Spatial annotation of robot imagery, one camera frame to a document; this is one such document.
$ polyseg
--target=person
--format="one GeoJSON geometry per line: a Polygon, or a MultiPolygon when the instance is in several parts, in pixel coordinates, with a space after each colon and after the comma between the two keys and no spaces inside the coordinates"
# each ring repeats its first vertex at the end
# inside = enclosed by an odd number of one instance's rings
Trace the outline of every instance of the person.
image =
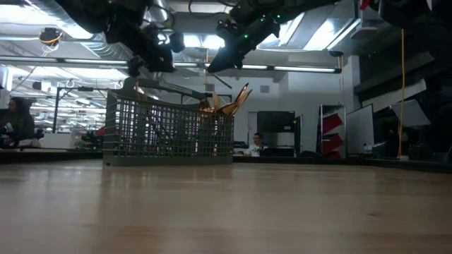
{"type": "Polygon", "coordinates": [[[244,156],[251,156],[251,157],[259,157],[259,152],[262,151],[262,134],[255,133],[253,140],[254,144],[251,144],[249,148],[244,152],[244,156]]]}
{"type": "Polygon", "coordinates": [[[37,129],[34,138],[36,138],[37,140],[40,140],[40,139],[44,138],[44,130],[42,130],[41,128],[37,129]]]}
{"type": "Polygon", "coordinates": [[[13,97],[8,103],[8,112],[0,119],[0,131],[8,134],[10,141],[34,138],[35,121],[30,114],[30,102],[13,97]]]}

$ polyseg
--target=red panel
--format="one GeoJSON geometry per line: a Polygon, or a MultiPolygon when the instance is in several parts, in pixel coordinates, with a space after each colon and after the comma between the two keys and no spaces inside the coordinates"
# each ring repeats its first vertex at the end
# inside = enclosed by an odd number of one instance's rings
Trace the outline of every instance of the red panel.
{"type": "Polygon", "coordinates": [[[329,141],[323,142],[323,152],[322,153],[324,155],[329,154],[334,149],[340,147],[344,143],[342,138],[340,138],[339,134],[337,134],[337,133],[328,135],[328,140],[329,141]]]}
{"type": "Polygon", "coordinates": [[[340,126],[341,124],[342,120],[340,119],[338,114],[325,117],[323,119],[323,134],[328,133],[334,128],[340,126]]]}

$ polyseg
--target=plastic basket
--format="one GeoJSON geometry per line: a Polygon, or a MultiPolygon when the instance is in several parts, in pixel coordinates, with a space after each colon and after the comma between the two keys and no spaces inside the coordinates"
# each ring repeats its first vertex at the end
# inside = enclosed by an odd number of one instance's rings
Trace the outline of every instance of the plastic basket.
{"type": "Polygon", "coordinates": [[[108,92],[104,164],[113,167],[232,163],[234,117],[108,92]]]}

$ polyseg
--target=wooden table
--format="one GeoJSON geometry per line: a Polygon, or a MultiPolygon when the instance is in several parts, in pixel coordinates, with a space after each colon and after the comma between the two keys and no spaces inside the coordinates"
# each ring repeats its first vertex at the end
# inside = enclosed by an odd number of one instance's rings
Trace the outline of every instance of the wooden table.
{"type": "Polygon", "coordinates": [[[374,167],[0,166],[0,253],[452,253],[452,178],[374,167]]]}

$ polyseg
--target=robotic arm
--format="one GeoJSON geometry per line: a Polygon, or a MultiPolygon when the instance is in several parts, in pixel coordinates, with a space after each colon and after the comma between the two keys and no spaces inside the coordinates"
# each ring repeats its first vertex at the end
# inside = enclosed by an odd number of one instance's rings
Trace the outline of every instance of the robotic arm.
{"type": "MultiPolygon", "coordinates": [[[[149,71],[172,72],[172,51],[180,52],[184,37],[175,32],[169,44],[160,44],[158,30],[150,24],[141,29],[143,16],[153,0],[56,0],[82,28],[91,33],[103,32],[108,43],[122,42],[136,57],[129,62],[131,76],[138,68],[149,71]]],[[[225,41],[208,67],[215,73],[229,68],[240,69],[248,52],[269,35],[279,37],[280,24],[296,18],[300,13],[335,4],[341,0],[239,0],[226,20],[218,23],[216,33],[225,41]]],[[[433,0],[434,6],[450,0],[433,0]]],[[[447,11],[430,10],[427,0],[362,0],[378,11],[390,24],[411,32],[430,49],[432,56],[448,61],[451,54],[452,27],[447,11]]]]}
{"type": "Polygon", "coordinates": [[[218,51],[208,67],[215,73],[229,68],[241,69],[248,52],[269,35],[279,37],[280,24],[314,8],[334,4],[340,0],[242,0],[230,11],[227,20],[217,26],[217,35],[225,47],[218,51]]]}
{"type": "Polygon", "coordinates": [[[145,12],[155,6],[150,0],[56,0],[69,16],[90,33],[105,33],[107,43],[122,42],[135,55],[128,62],[129,75],[139,75],[145,66],[151,72],[173,72],[172,52],[185,49],[180,32],[169,36],[170,43],[160,43],[162,28],[150,23],[141,29],[145,12]]]}

